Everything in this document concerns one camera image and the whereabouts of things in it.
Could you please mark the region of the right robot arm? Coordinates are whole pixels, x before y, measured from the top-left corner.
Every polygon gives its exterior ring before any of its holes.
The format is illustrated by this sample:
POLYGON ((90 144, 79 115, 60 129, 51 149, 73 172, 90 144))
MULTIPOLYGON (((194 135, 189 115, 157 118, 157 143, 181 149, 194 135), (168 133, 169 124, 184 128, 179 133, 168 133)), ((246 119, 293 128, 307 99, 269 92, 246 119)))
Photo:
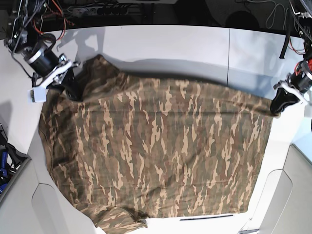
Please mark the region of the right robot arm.
POLYGON ((63 18, 64 12, 55 0, 13 1, 4 45, 15 62, 18 61, 15 55, 20 54, 34 71, 33 74, 27 74, 32 83, 28 91, 30 102, 45 102, 47 89, 65 92, 70 100, 81 101, 82 89, 73 71, 79 67, 79 63, 71 61, 65 54, 57 56, 52 49, 58 38, 51 33, 41 32, 37 27, 51 3, 63 18))

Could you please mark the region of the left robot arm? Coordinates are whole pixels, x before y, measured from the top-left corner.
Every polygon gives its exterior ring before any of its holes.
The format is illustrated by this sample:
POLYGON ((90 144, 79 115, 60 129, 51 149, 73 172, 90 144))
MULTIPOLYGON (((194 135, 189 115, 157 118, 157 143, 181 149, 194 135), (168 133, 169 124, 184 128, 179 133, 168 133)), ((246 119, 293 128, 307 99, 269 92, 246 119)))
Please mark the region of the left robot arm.
POLYGON ((295 66, 293 73, 288 73, 285 80, 281 80, 273 86, 276 96, 271 102, 270 112, 273 115, 278 115, 285 108, 302 102, 306 107, 305 116, 311 117, 312 100, 304 98, 304 94, 312 87, 312 2, 310 0, 289 1, 286 34, 280 59, 285 58, 288 46, 299 54, 291 42, 291 31, 294 24, 297 25, 299 36, 303 39, 304 49, 301 53, 303 59, 295 66))

